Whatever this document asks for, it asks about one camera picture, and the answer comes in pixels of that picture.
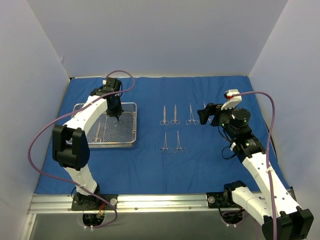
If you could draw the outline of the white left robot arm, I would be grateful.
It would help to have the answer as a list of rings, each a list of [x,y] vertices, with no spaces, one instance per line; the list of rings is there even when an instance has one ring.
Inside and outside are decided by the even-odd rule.
[[[101,197],[99,185],[88,166],[90,148],[87,134],[103,113],[119,119],[123,112],[119,93],[122,89],[120,80],[106,78],[69,121],[63,125],[57,124],[52,131],[52,158],[68,172],[75,182],[77,196],[90,210],[100,206]]]

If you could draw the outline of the steel wire mesh basket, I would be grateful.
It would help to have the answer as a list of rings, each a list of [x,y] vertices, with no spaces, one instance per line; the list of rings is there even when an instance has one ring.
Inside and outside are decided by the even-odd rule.
[[[65,124],[71,129],[80,128],[84,131],[88,147],[97,148],[128,148],[137,140],[137,105],[134,102],[122,103],[120,119],[122,125],[114,126],[116,117],[107,116],[107,101],[100,99],[90,104],[78,104],[73,116]],[[101,142],[91,142],[95,131],[101,123],[99,137]]]

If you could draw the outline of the steel forceps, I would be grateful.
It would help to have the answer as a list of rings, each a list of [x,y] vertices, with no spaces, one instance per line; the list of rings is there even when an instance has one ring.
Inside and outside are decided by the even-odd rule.
[[[199,120],[194,118],[194,114],[193,114],[193,109],[192,109],[192,104],[191,103],[189,104],[189,119],[187,119],[185,121],[185,123],[186,123],[187,126],[190,126],[192,124],[197,126],[199,124]]]

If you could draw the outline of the small steel hemostat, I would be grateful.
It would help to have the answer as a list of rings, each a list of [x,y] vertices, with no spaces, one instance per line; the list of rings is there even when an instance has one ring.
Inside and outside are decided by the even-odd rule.
[[[163,147],[159,148],[159,152],[161,154],[163,153],[168,153],[170,154],[172,152],[172,149],[168,147],[168,142],[167,142],[167,133],[164,133],[164,143],[163,143]]]

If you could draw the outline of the short steel scissors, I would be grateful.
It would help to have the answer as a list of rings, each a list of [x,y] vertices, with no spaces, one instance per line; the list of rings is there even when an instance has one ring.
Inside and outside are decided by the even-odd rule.
[[[124,123],[124,121],[122,119],[120,119],[120,117],[116,117],[115,120],[113,121],[114,126],[120,126],[123,123]]]

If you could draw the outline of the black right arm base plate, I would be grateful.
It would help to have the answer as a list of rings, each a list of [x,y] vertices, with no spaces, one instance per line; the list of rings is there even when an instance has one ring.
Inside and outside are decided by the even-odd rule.
[[[206,200],[210,209],[242,209],[240,205],[235,204],[223,192],[207,192]]]

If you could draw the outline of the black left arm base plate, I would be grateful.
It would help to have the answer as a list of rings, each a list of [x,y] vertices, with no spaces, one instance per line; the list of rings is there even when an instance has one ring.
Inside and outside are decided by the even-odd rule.
[[[112,210],[117,207],[118,195],[117,194],[99,194],[109,204],[92,196],[75,194],[73,196],[71,210],[72,211],[97,211],[97,210]]]

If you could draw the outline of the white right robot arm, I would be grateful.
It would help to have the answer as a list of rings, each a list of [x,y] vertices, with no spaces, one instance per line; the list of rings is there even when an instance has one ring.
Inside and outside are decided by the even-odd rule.
[[[230,89],[223,104],[209,103],[197,111],[199,123],[222,129],[229,148],[255,180],[264,199],[255,196],[241,181],[225,184],[222,193],[227,206],[238,205],[261,226],[267,240],[305,240],[314,216],[303,209],[287,191],[270,163],[270,144],[263,146],[249,126],[251,113],[239,108],[243,93]]]

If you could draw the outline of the blue surgical wrap cloth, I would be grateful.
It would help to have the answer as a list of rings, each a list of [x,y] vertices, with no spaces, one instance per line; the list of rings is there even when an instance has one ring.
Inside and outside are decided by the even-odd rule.
[[[224,185],[242,181],[257,192],[255,180],[227,149],[217,127],[186,125],[204,104],[225,102],[224,92],[237,89],[246,93],[240,106],[250,111],[249,125],[263,145],[268,131],[258,101],[246,76],[139,77],[122,79],[123,102],[137,105],[137,140],[133,147],[92,149],[90,172],[104,194],[152,195],[220,192]],[[171,124],[177,106],[179,125]],[[160,125],[163,108],[169,125]],[[177,131],[185,153],[173,153]],[[160,153],[165,133],[171,153]]]

